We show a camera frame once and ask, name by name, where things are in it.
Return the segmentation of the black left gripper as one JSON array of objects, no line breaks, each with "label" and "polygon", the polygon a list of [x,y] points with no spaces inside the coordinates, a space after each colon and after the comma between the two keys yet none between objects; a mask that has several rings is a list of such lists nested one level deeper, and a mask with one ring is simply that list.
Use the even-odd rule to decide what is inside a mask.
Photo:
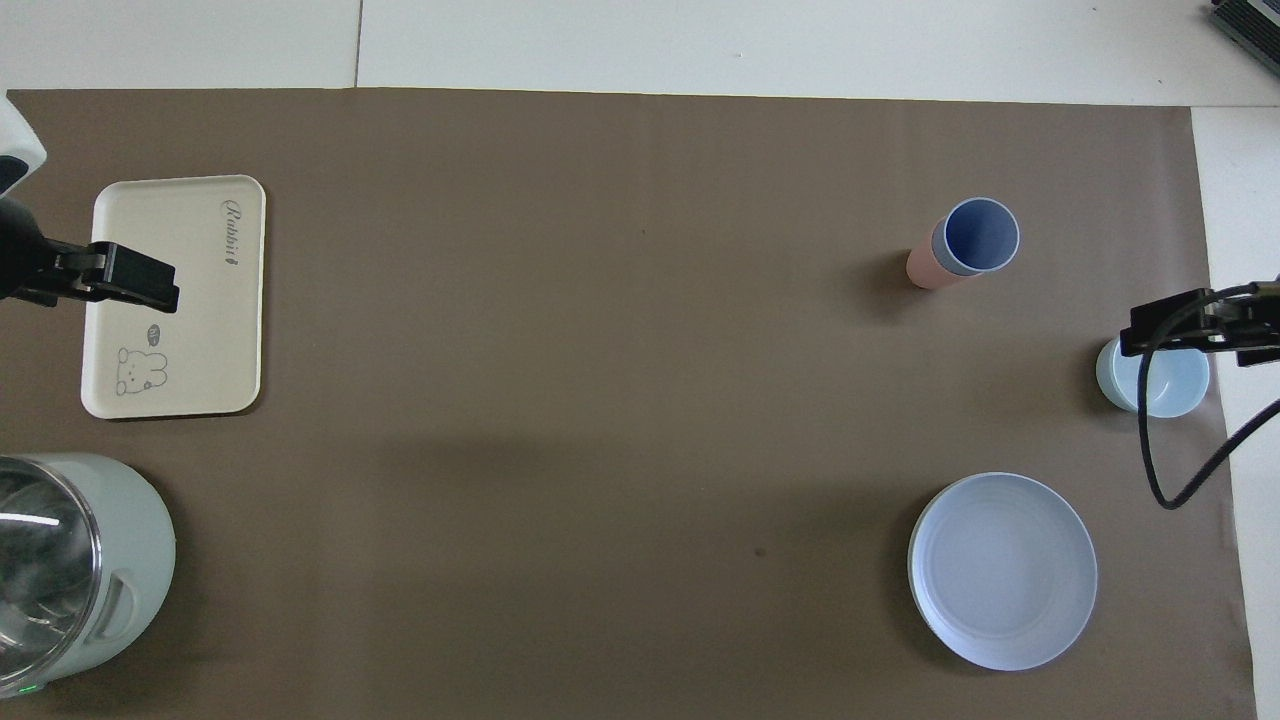
[{"label": "black left gripper", "polygon": [[119,302],[174,314],[180,300],[177,269],[120,243],[92,242],[61,252],[55,270],[64,284],[23,286],[49,258],[35,215],[13,199],[1,199],[1,299],[14,297],[55,307],[61,299],[84,304]]}]

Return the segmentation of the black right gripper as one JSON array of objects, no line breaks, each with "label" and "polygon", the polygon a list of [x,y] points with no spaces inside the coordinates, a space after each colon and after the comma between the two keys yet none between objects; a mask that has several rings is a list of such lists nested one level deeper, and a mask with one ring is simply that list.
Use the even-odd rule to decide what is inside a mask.
[{"label": "black right gripper", "polygon": [[[1148,350],[1193,348],[1208,352],[1220,336],[1236,351],[1238,366],[1257,366],[1280,360],[1279,281],[1252,281],[1219,290],[1215,315],[1199,301],[1211,290],[1190,290],[1130,310],[1130,325],[1120,332],[1121,355],[1135,357]],[[1156,331],[1175,311],[1196,304],[1194,311],[1171,325],[1156,343]]]}]

